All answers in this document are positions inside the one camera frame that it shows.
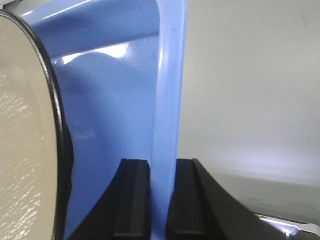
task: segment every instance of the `black rim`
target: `black rim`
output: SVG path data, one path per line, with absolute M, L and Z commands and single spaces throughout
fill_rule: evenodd
M 52 240 L 62 240 L 65 230 L 67 205 L 71 193 L 73 147 L 66 124 L 57 77 L 43 43 L 33 32 L 31 27 L 22 18 L 6 11 L 0 10 L 0 16 L 14 22 L 27 36 L 38 56 L 46 78 L 52 102 L 57 146 L 57 191 Z

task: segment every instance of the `blue plastic panel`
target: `blue plastic panel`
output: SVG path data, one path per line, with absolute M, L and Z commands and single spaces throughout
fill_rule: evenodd
M 65 237 L 122 158 L 151 166 L 152 239 L 174 187 L 185 34 L 183 0 L 53 0 L 22 17 L 45 45 L 75 153 Z

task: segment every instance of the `textured beige surface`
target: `textured beige surface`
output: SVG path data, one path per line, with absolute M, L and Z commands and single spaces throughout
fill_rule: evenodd
M 57 191 L 53 109 L 38 56 L 0 17 L 0 240 L 49 240 Z

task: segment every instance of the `beige disc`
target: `beige disc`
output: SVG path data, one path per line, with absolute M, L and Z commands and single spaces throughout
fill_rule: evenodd
M 0 12 L 0 240 L 57 239 L 61 114 L 33 37 Z

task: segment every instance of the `white wall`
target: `white wall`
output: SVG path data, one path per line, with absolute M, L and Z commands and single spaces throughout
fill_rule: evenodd
M 320 225 L 320 1 L 188 0 L 179 157 Z

